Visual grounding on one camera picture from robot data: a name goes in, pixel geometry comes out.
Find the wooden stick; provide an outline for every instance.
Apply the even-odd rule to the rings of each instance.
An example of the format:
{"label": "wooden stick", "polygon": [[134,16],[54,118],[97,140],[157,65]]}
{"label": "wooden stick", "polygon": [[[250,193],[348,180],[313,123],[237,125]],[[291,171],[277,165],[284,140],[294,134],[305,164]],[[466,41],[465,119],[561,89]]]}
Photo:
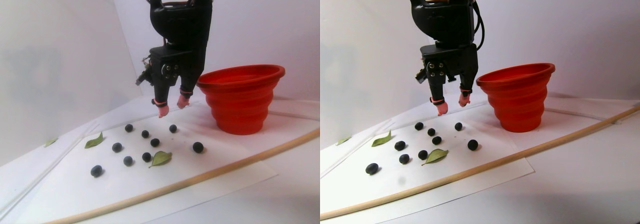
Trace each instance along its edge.
{"label": "wooden stick", "polygon": [[334,218],[334,217],[340,217],[342,215],[347,215],[350,213],[355,213],[357,211],[362,211],[362,210],[366,210],[368,208],[374,208],[376,206],[380,206],[383,204],[387,204],[389,202],[393,202],[393,201],[398,201],[400,199],[404,199],[405,197],[411,197],[413,195],[416,194],[420,194],[422,192],[426,192],[429,190],[432,190],[434,188],[437,188],[439,186],[443,186],[443,185],[447,185],[449,183],[453,183],[455,181],[464,179],[464,178],[468,178],[470,176],[473,176],[475,174],[479,174],[481,172],[487,171],[489,169],[493,169],[496,167],[500,167],[502,165],[505,165],[507,163],[511,163],[514,162],[516,160],[519,160],[521,158],[526,158],[538,153],[542,153],[543,151],[552,149],[554,147],[557,146],[561,146],[562,144],[566,144],[567,142],[571,142],[573,140],[576,140],[578,138],[581,137],[585,137],[589,134],[594,133],[595,131],[598,131],[599,129],[605,127],[606,125],[612,124],[615,121],[618,121],[619,119],[622,119],[626,116],[629,116],[637,111],[640,111],[640,105],[633,107],[629,110],[626,110],[625,112],[622,112],[620,114],[617,114],[615,116],[610,117],[609,119],[605,119],[603,121],[600,121],[598,123],[595,123],[593,125],[587,126],[581,130],[577,130],[571,134],[568,135],[564,135],[562,137],[558,137],[557,139],[553,139],[551,141],[547,141],[544,142],[542,144],[538,144],[537,146],[533,146],[529,149],[526,150],[522,150],[519,151],[517,153],[505,156],[503,158],[499,158],[498,160],[493,160],[492,162],[488,162],[486,164],[482,164],[480,166],[476,166],[473,167],[471,169],[467,169],[466,171],[462,171],[459,172],[457,174],[452,174],[450,176],[438,179],[438,180],[434,180],[432,182],[429,183],[425,183],[423,185],[419,185],[416,187],[413,187],[411,189],[407,189],[407,190],[403,190],[401,192],[397,192],[395,194],[390,194],[388,196],[384,196],[378,199],[372,199],[370,201],[366,201],[360,204],[356,204],[356,205],[352,205],[352,206],[347,206],[345,208],[339,208],[338,210],[332,210],[332,211],[328,211],[325,213],[321,213],[320,214],[320,220],[326,220],[329,218]]}
{"label": "wooden stick", "polygon": [[250,157],[247,158],[243,158],[242,160],[238,160],[236,162],[227,164],[226,166],[222,166],[222,167],[218,167],[217,169],[212,169],[210,171],[207,171],[205,173],[199,174],[197,176],[194,176],[192,178],[188,178],[186,180],[181,180],[180,182],[176,182],[176,183],[172,183],[171,185],[167,185],[164,187],[161,187],[159,189],[156,190],[152,190],[149,192],[146,192],[144,194],[140,194],[137,196],[134,196],[132,198],[129,199],[124,199],[122,201],[118,201],[116,203],[112,203],[94,210],[90,210],[87,212],[83,212],[80,214],[76,214],[76,215],[71,215],[69,217],[64,217],[61,219],[57,219],[51,222],[48,222],[49,224],[71,224],[71,223],[76,223],[76,222],[80,222],[80,221],[84,221],[87,220],[89,218],[94,218],[94,217],[98,217],[100,215],[105,215],[107,213],[111,213],[114,211],[118,211],[121,210],[123,208],[127,208],[130,206],[134,206],[136,204],[145,202],[145,201],[149,201],[151,199],[155,199],[156,197],[160,197],[162,195],[165,194],[170,194],[172,192],[175,192],[177,190],[186,188],[188,186],[191,185],[196,185],[198,183],[204,182],[206,180],[215,178],[217,176],[221,176],[222,174],[226,174],[229,173],[231,171],[240,169],[242,167],[246,167],[249,166],[251,164],[254,164],[256,162],[260,162],[262,160],[266,160],[267,158],[271,158],[273,156],[276,156],[280,153],[284,153],[285,151],[288,151],[294,147],[300,146],[301,144],[304,144],[306,142],[309,142],[317,137],[320,137],[320,128],[317,128],[316,130],[313,130],[307,134],[304,134],[298,138],[295,138],[291,141],[285,142],[284,144],[281,144],[279,146],[276,146],[274,148],[271,148],[269,150],[263,151],[261,153],[252,155]]}

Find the dried leaf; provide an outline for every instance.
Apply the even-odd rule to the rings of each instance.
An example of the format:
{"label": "dried leaf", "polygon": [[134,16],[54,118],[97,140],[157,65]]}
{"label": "dried leaf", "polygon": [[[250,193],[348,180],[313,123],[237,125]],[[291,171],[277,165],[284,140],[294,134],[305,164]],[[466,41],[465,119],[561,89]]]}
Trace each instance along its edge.
{"label": "dried leaf", "polygon": [[347,142],[349,139],[352,139],[352,137],[349,136],[349,137],[345,137],[345,138],[340,139],[340,141],[338,141],[338,144],[336,144],[336,146],[338,146],[340,144],[343,144],[344,142]]}
{"label": "dried leaf", "polygon": [[171,155],[172,155],[171,152],[169,153],[164,151],[156,152],[155,155],[153,155],[153,160],[151,161],[151,166],[149,166],[149,168],[153,166],[160,166],[160,165],[167,164],[169,161],[171,161]]}
{"label": "dried leaf", "polygon": [[371,147],[381,146],[382,144],[386,144],[386,142],[389,142],[389,140],[391,140],[391,130],[389,130],[389,134],[387,134],[386,137],[375,139],[375,141],[373,141],[373,144],[371,144]]}
{"label": "dried leaf", "polygon": [[44,144],[44,147],[48,147],[48,146],[50,146],[51,144],[53,144],[54,142],[56,142],[56,141],[58,141],[58,138],[57,138],[57,137],[55,137],[55,138],[53,138],[53,139],[50,139],[50,140],[46,141],[46,143]]}
{"label": "dried leaf", "polygon": [[100,136],[98,138],[90,139],[89,141],[87,141],[86,144],[84,145],[84,148],[87,149],[87,148],[98,146],[98,144],[102,143],[104,140],[105,138],[103,138],[103,133],[100,132]]}
{"label": "dried leaf", "polygon": [[436,162],[441,158],[446,157],[448,153],[449,153],[449,150],[442,150],[442,149],[432,150],[431,153],[429,153],[429,156],[427,157],[427,161],[424,162],[424,164],[422,165],[424,166],[427,163]]}

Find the white backdrop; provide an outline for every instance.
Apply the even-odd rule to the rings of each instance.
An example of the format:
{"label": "white backdrop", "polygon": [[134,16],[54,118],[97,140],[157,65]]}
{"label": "white backdrop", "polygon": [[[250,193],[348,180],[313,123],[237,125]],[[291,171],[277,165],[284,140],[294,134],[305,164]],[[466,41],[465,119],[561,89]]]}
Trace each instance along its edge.
{"label": "white backdrop", "polygon": [[0,166],[140,96],[114,0],[0,0],[0,13]]}
{"label": "white backdrop", "polygon": [[[162,37],[146,0],[115,0],[135,73]],[[204,73],[234,66],[276,64],[286,69],[276,98],[320,100],[319,0],[214,0]],[[153,95],[148,82],[142,93]],[[172,88],[170,96],[179,94]],[[201,95],[196,87],[195,95]]]}
{"label": "white backdrop", "polygon": [[[323,146],[428,102],[428,84],[414,76],[419,48],[433,41],[414,24],[409,0],[320,2]],[[640,98],[638,0],[477,2],[487,28],[478,76],[551,62],[551,96]],[[445,93],[458,85],[446,84]]]}

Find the blueberry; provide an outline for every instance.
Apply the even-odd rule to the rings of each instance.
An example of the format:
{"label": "blueberry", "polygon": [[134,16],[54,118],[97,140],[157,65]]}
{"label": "blueberry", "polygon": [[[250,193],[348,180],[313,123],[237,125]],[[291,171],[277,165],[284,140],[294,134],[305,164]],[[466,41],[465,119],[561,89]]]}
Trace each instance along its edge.
{"label": "blueberry", "polygon": [[475,151],[476,149],[478,149],[478,141],[471,139],[469,140],[469,143],[466,144],[466,147],[468,147],[471,151]]}
{"label": "blueberry", "polygon": [[368,166],[366,166],[365,172],[369,175],[373,175],[375,173],[378,172],[378,164],[376,163],[371,163]]}
{"label": "blueberry", "polygon": [[122,144],[120,144],[119,142],[115,142],[113,146],[111,146],[111,150],[114,151],[114,153],[119,153],[120,151],[122,151]]}
{"label": "blueberry", "polygon": [[142,160],[146,163],[151,162],[151,153],[145,152],[142,154]]}
{"label": "blueberry", "polygon": [[131,165],[133,165],[133,158],[131,158],[131,156],[126,156],[124,157],[124,160],[122,160],[124,162],[124,165],[127,167],[131,167]]}
{"label": "blueberry", "polygon": [[93,168],[91,168],[91,176],[93,176],[94,178],[98,178],[102,174],[103,174],[103,167],[102,166],[95,165]]}
{"label": "blueberry", "polygon": [[418,158],[420,158],[420,160],[425,160],[428,156],[429,153],[425,150],[421,150],[420,152],[418,152]]}
{"label": "blueberry", "polygon": [[407,144],[405,144],[405,141],[398,141],[395,143],[393,148],[395,148],[395,150],[402,151],[406,146]]}
{"label": "blueberry", "polygon": [[441,137],[439,137],[439,136],[436,136],[436,137],[434,137],[433,139],[431,139],[431,142],[432,142],[434,145],[438,145],[438,144],[440,144],[440,142],[442,142],[442,138],[441,138]]}
{"label": "blueberry", "polygon": [[409,154],[400,155],[400,163],[407,164],[409,162]]}
{"label": "blueberry", "polygon": [[425,127],[425,124],[423,124],[422,122],[418,122],[414,125],[414,128],[418,131],[422,130]]}
{"label": "blueberry", "polygon": [[199,141],[194,142],[193,144],[193,151],[196,153],[202,153],[202,151],[204,150],[204,146],[202,146],[202,143],[200,143]]}
{"label": "blueberry", "polygon": [[160,140],[158,140],[158,138],[151,139],[151,146],[152,147],[157,147],[158,145],[160,145]]}

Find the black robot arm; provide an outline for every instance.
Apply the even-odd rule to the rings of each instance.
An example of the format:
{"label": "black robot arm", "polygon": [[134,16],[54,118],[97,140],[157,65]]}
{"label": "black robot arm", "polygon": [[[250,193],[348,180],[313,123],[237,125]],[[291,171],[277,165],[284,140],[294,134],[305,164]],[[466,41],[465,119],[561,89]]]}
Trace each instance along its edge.
{"label": "black robot arm", "polygon": [[[419,83],[429,81],[430,101],[438,108],[438,115],[448,112],[444,100],[442,85],[456,80],[460,76],[459,105],[466,106],[476,74],[478,72],[478,53],[480,48],[474,44],[478,27],[482,27],[484,42],[484,23],[476,0],[409,0],[413,22],[419,30],[435,40],[434,45],[420,48],[424,68],[416,75]],[[478,23],[474,28],[474,12]]]}
{"label": "black robot arm", "polygon": [[[176,84],[178,77],[181,77],[182,82],[180,100],[187,100],[188,103],[204,70],[213,0],[147,2],[150,5],[151,25],[166,41],[162,46],[149,50],[149,56],[142,60],[145,69],[135,84],[139,85],[146,80],[153,86],[155,98],[151,103],[161,108],[162,117],[169,112],[165,108],[169,88]],[[178,107],[184,107],[180,101]]]}

